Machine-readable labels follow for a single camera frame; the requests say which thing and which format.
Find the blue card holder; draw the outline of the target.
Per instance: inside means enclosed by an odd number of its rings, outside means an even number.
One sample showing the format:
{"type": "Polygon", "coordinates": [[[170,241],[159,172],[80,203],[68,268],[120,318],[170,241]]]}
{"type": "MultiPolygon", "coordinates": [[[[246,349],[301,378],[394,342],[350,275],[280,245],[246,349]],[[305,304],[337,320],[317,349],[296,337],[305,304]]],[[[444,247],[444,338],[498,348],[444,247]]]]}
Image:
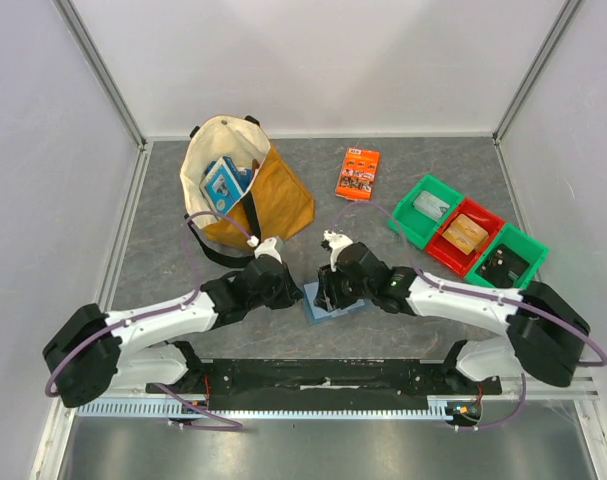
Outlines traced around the blue card holder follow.
{"type": "Polygon", "coordinates": [[[317,325],[325,321],[342,317],[356,311],[368,308],[369,302],[362,299],[358,300],[355,304],[350,305],[344,309],[337,309],[332,312],[327,312],[320,307],[314,305],[314,299],[318,292],[319,284],[317,282],[307,283],[303,286],[304,299],[302,301],[306,319],[310,325],[317,325]]]}

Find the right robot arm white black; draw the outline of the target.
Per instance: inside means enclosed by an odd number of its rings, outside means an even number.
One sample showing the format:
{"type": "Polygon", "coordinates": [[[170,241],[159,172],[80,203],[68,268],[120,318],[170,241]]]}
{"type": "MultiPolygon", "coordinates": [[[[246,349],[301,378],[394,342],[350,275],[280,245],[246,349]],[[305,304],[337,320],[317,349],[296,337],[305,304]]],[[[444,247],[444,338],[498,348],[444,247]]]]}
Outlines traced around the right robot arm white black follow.
{"type": "Polygon", "coordinates": [[[333,312],[368,300],[390,314],[439,317],[493,333],[451,348],[440,371],[448,391],[460,394],[490,377],[521,373],[554,387],[571,384],[590,327],[549,285],[476,287],[389,267],[363,243],[333,232],[322,246],[330,260],[318,270],[317,307],[333,312]]]}

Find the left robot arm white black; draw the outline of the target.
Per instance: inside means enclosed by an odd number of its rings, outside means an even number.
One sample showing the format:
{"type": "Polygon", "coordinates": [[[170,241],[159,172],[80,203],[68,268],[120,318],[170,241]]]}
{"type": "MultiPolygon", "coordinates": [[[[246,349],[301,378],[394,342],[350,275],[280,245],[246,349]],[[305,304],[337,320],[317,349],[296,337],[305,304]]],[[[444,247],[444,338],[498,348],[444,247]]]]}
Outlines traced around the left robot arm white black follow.
{"type": "Polygon", "coordinates": [[[287,264],[261,255],[173,300],[110,312],[83,305],[43,349],[50,371],[45,394],[68,408],[83,406],[126,375],[137,376],[142,368],[131,361],[155,344],[238,323],[260,307],[287,309],[302,298],[287,264]]]}

